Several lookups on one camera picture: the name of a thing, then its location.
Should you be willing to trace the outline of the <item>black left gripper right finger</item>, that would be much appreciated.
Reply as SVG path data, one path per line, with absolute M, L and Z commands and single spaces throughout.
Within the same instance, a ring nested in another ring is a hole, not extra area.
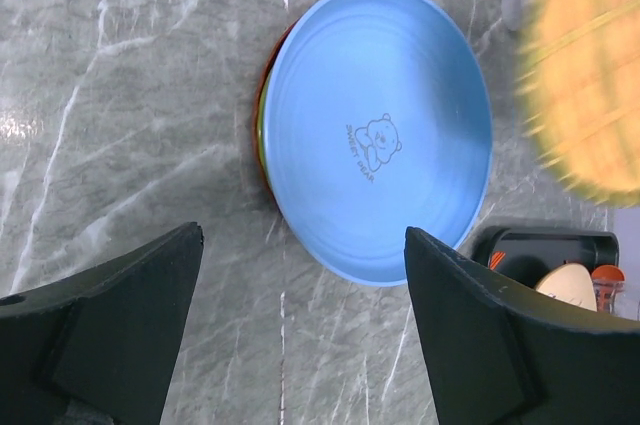
M 442 424 L 635 424 L 639 325 L 542 295 L 418 228 L 412 308 Z

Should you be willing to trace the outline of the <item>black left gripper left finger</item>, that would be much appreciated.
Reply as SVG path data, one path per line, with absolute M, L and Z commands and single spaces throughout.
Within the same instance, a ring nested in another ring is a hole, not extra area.
M 204 248 L 184 223 L 140 248 L 1 300 L 1 421 L 52 424 L 70 401 L 159 423 Z

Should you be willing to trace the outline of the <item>blue plate with bamboo mat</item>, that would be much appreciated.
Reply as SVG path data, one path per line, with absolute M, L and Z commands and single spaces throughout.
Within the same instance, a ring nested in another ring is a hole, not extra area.
M 404 235 L 459 246 L 492 156 L 480 66 L 432 0 L 320 0 L 271 71 L 265 155 L 303 247 L 348 280 L 406 280 Z

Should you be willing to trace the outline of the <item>round bamboo mat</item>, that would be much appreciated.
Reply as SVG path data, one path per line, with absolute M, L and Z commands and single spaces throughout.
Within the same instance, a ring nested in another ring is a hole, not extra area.
M 539 164 L 614 208 L 639 204 L 639 0 L 529 0 L 515 94 Z

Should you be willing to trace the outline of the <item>lime green plate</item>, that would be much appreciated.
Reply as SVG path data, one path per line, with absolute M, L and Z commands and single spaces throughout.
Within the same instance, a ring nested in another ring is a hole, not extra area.
M 257 139 L 258 139 L 258 155 L 259 161 L 264 173 L 267 185 L 270 187 L 268 167 L 265 155 L 265 106 L 268 93 L 269 82 L 271 79 L 271 71 L 266 75 L 264 84 L 259 95 L 258 117 L 257 117 Z

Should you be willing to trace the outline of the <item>red scalloped plate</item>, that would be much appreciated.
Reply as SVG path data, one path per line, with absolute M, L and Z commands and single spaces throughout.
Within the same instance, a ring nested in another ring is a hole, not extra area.
M 275 45 L 271 49 L 270 55 L 262 69 L 256 92 L 254 95 L 252 117 L 251 117 L 251 138 L 253 155 L 259 170 L 259 176 L 261 177 L 263 188 L 272 202 L 275 201 L 271 185 L 268 178 L 268 170 L 266 166 L 266 160 L 264 155 L 264 142 L 262 138 L 263 120 L 264 120 L 264 106 L 266 101 L 266 93 L 268 89 L 268 82 L 270 79 L 271 71 L 274 67 L 277 56 L 286 41 L 287 37 L 297 25 L 297 21 L 294 21 L 276 41 Z

